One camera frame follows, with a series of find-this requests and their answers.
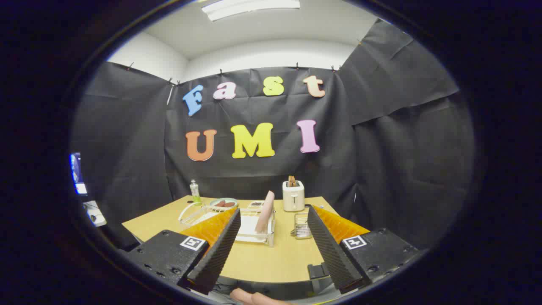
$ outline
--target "pink letter i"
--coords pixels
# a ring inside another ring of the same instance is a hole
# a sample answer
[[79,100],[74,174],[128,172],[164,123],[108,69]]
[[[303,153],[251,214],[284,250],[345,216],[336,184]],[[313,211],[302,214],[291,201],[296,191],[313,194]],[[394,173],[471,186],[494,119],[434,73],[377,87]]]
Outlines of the pink letter i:
[[300,149],[302,153],[315,153],[320,150],[314,138],[315,125],[316,121],[314,120],[301,120],[298,122],[298,126],[301,128],[301,137],[303,138],[303,146]]

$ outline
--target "wooden table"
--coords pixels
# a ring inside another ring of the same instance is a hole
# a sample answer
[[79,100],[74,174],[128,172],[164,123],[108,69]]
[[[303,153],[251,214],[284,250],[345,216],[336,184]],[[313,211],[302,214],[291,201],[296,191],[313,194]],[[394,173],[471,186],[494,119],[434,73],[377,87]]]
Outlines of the wooden table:
[[[188,226],[181,225],[177,218],[191,199],[192,196],[185,196],[129,220],[123,225],[144,242],[162,230],[181,232]],[[213,199],[215,198],[201,197],[202,203],[206,205]],[[239,207],[246,208],[251,201],[253,200],[239,200]],[[305,204],[323,206],[324,209],[336,214],[323,197],[305,198]],[[274,207],[276,210],[274,247],[266,244],[234,242],[221,276],[252,282],[302,282],[309,280],[307,265],[319,265],[324,261],[314,238],[295,239],[290,235],[294,228],[294,214],[298,212],[285,212],[282,209],[282,200],[275,200]],[[186,210],[185,215],[190,215],[197,209],[199,207],[192,206]]]

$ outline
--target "glass bottle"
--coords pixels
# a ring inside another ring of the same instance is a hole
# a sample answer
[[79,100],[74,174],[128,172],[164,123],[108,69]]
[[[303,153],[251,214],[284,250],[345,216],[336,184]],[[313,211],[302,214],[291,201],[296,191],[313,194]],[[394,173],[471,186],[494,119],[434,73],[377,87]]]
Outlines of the glass bottle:
[[192,179],[190,183],[190,190],[192,191],[192,200],[194,201],[195,206],[199,206],[202,204],[201,199],[199,198],[199,187],[196,183],[196,180]]

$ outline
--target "black fabric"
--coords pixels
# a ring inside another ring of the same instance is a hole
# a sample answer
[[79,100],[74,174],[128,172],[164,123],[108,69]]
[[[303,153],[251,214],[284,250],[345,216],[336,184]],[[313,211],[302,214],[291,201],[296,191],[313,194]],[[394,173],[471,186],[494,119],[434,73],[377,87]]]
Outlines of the black fabric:
[[421,44],[377,20],[337,72],[352,125],[456,93],[453,79]]
[[[326,91],[322,98],[308,93],[302,81],[310,75],[323,80]],[[285,91],[280,96],[265,96],[263,80],[280,76]],[[215,100],[212,94],[218,84],[237,84],[237,96],[231,100]],[[202,85],[202,108],[192,117],[182,100],[192,88]],[[305,196],[323,196],[339,213],[348,215],[353,200],[356,163],[354,132],[345,119],[346,92],[332,71],[317,68],[277,67],[247,69],[213,75],[181,84],[173,90],[167,109],[165,130],[166,168],[175,198],[190,194],[191,179],[199,184],[201,196],[228,196],[238,199],[264,199],[272,190],[282,198],[282,182],[295,175],[305,185]],[[301,131],[296,123],[303,119],[316,121],[314,132],[320,151],[304,154]],[[252,134],[257,125],[273,124],[271,142],[275,156],[246,156],[234,159],[234,134],[230,128],[245,125]],[[213,156],[196,162],[186,153],[185,134],[199,131],[198,151],[205,150],[203,131],[217,130]]]
[[124,221],[171,202],[164,165],[164,119],[171,84],[104,63],[74,118],[72,152],[118,247],[134,242]]
[[[324,81],[322,98],[302,80]],[[263,80],[280,76],[285,91],[265,96]],[[237,84],[232,100],[215,100],[222,82]],[[182,100],[202,85],[192,117]],[[316,121],[320,151],[303,154],[296,122]],[[73,150],[108,221],[126,244],[121,223],[190,194],[263,199],[295,175],[305,196],[323,196],[368,229],[387,227],[417,248],[432,245],[462,207],[474,151],[469,113],[459,89],[419,43],[377,21],[341,69],[275,67],[212,75],[174,87],[152,75],[104,64],[75,118]],[[252,134],[269,122],[275,156],[234,159],[230,128]],[[188,158],[185,134],[217,130],[214,154]]]
[[419,43],[379,21],[338,72],[356,142],[357,223],[416,247],[443,235],[462,207],[475,149],[466,103]]

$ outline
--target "foam letter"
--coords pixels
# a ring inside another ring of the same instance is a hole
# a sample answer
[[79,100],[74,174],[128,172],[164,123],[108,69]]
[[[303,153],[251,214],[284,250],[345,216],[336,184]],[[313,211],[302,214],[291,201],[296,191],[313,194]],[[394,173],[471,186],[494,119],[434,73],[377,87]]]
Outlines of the foam letter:
[[201,90],[203,90],[203,86],[197,85],[194,89],[190,90],[190,92],[183,96],[183,101],[185,101],[186,105],[188,106],[189,117],[202,108],[202,106],[197,103],[201,103],[202,101],[202,94],[200,93]]
[[307,84],[308,92],[312,96],[316,98],[321,98],[326,95],[326,92],[324,90],[320,90],[320,88],[318,87],[318,85],[323,84],[324,81],[322,81],[321,79],[316,79],[316,76],[310,76],[304,79],[303,82]]
[[236,95],[236,86],[237,85],[235,85],[235,83],[231,81],[223,82],[216,87],[218,90],[213,93],[212,97],[215,99],[233,99]]
[[284,92],[281,77],[266,77],[263,80],[263,93],[267,96],[279,96]]
[[275,151],[271,147],[271,123],[260,123],[251,136],[244,125],[235,125],[231,128],[234,133],[235,152],[231,155],[235,159],[244,158],[247,154],[243,151],[243,146],[249,156],[254,156],[256,146],[258,146],[258,157],[271,157]]
[[320,147],[316,144],[314,138],[314,126],[316,121],[314,120],[301,120],[298,122],[299,128],[301,128],[301,137],[303,139],[303,146],[301,146],[302,153],[315,153],[320,150]]
[[186,153],[188,158],[194,161],[205,161],[208,160],[214,151],[214,139],[215,139],[216,130],[209,129],[203,132],[205,135],[205,152],[198,152],[198,131],[190,131],[186,134]]

